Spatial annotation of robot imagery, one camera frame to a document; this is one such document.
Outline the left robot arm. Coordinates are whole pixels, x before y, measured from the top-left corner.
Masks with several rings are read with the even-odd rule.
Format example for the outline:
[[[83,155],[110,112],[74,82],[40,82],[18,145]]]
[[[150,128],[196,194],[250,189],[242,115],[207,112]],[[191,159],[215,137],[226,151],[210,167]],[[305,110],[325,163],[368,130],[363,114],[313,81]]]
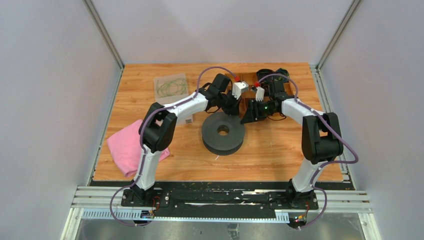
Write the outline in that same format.
[[[238,76],[230,79],[219,73],[212,82],[198,86],[194,93],[182,100],[165,105],[153,103],[138,131],[141,157],[130,185],[135,202],[142,207],[152,203],[158,163],[162,152],[173,140],[177,123],[212,107],[229,111],[248,89],[249,85]]]

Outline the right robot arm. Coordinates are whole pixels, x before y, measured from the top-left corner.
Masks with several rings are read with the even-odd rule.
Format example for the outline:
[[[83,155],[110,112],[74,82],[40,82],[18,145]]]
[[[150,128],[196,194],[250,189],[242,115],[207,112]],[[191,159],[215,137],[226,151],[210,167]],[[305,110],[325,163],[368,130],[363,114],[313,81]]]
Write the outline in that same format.
[[[298,94],[288,94],[285,84],[276,80],[276,73],[266,75],[254,83],[250,99],[241,122],[258,122],[279,113],[299,123],[302,127],[301,150],[303,161],[296,175],[289,180],[286,203],[294,209],[311,198],[315,183],[327,165],[336,162],[344,151],[338,116],[322,112],[303,103]]]

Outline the wooden compartment tray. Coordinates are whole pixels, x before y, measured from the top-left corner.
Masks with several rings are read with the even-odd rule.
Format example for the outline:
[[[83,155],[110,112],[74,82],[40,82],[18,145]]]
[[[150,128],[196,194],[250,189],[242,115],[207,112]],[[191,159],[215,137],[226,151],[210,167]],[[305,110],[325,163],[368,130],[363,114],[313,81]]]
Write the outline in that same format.
[[[231,110],[240,118],[257,121],[275,114],[283,117],[283,101],[296,95],[289,72],[283,68],[237,73],[233,79],[234,85],[228,90],[237,103],[231,104]]]

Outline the green yellow rolled tie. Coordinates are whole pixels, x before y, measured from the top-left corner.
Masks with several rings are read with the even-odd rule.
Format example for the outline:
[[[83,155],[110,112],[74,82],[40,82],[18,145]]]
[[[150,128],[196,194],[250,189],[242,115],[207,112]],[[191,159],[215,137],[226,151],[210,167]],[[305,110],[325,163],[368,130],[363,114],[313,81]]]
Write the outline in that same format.
[[[277,74],[284,75],[284,77],[282,77],[282,76],[276,76],[275,77],[275,80],[276,81],[283,81],[284,83],[288,83],[289,82],[288,78],[290,78],[290,74],[289,74],[289,72],[286,69],[279,68],[275,72]]]

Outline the clear plastic box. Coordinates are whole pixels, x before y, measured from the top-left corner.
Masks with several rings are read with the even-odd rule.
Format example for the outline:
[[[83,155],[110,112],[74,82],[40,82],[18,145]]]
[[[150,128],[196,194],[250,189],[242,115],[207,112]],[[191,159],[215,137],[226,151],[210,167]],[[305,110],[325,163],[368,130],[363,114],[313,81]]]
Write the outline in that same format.
[[[184,73],[159,76],[153,80],[153,83],[155,101],[161,105],[171,104],[189,96]]]

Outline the pink folded cloth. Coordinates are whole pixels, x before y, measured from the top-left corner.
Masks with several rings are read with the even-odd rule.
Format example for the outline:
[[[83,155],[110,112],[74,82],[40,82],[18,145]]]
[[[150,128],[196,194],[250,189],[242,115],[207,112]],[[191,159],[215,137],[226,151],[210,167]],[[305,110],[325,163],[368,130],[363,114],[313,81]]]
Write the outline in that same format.
[[[106,140],[113,162],[126,178],[133,176],[138,170],[142,153],[139,134],[142,122],[138,119]]]

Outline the aluminium frame post right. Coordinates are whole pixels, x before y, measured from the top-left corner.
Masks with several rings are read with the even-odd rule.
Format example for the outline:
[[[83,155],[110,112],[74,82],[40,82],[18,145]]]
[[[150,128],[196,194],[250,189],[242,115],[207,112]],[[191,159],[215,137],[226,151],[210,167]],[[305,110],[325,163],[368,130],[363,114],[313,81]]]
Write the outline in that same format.
[[[324,49],[321,57],[319,58],[317,64],[310,64],[310,71],[314,79],[315,88],[318,92],[318,97],[320,104],[325,112],[332,112],[333,106],[331,99],[328,94],[328,88],[326,86],[324,77],[323,77],[323,68],[328,62],[331,54],[338,45],[339,40],[342,38],[346,28],[348,27],[351,20],[354,18],[358,8],[363,3],[363,0],[351,0],[350,5],[344,14],[342,20],[338,24],[334,34],[330,38],[326,48]]]

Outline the aluminium frame post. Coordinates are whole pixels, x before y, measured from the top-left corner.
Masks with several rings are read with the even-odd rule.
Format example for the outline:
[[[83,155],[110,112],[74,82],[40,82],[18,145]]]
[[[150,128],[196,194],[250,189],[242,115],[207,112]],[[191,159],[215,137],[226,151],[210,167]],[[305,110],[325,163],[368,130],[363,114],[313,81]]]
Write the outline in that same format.
[[[84,3],[89,15],[91,16],[97,30],[99,31],[104,43],[106,44],[109,52],[112,55],[112,58],[114,59],[115,63],[117,64],[118,68],[123,71],[125,64],[115,46],[115,44],[113,43],[113,40],[104,24],[104,22],[102,21],[102,18],[94,4],[94,2],[92,0],[82,0],[82,2]]]
[[[354,18],[358,8],[363,3],[363,0],[351,0],[350,5],[344,14],[342,20],[338,24],[334,34],[330,38],[326,48],[324,49],[321,57],[319,58],[317,64],[310,64],[310,71],[314,79],[315,88],[318,92],[318,97],[320,104],[325,112],[332,112],[333,106],[331,99],[328,94],[328,88],[326,86],[324,77],[323,77],[323,68],[328,62],[331,54],[338,45],[339,40],[342,38],[346,28],[348,27],[351,20]]]

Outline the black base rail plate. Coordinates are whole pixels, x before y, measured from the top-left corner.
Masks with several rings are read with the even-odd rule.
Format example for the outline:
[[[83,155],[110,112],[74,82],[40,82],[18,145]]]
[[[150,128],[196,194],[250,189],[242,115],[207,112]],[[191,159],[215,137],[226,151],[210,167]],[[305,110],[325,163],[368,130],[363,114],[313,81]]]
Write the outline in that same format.
[[[276,210],[317,210],[314,191],[295,193],[291,183],[244,181],[157,181],[144,197],[134,187],[121,190],[107,206],[155,208],[158,217],[270,219]]]

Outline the aluminium frame post left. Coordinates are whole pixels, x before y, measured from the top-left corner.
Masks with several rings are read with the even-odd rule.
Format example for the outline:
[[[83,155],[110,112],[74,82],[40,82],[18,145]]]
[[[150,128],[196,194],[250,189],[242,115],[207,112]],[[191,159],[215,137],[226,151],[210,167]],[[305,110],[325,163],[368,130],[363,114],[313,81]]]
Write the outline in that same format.
[[[112,55],[112,58],[114,59],[115,63],[117,64],[118,68],[123,71],[125,64],[115,46],[115,44],[113,43],[113,40],[104,24],[104,22],[102,21],[102,18],[94,4],[94,2],[92,0],[82,0],[82,2],[84,3],[89,15],[91,16],[97,30],[99,31],[104,43],[106,44],[109,52]]]

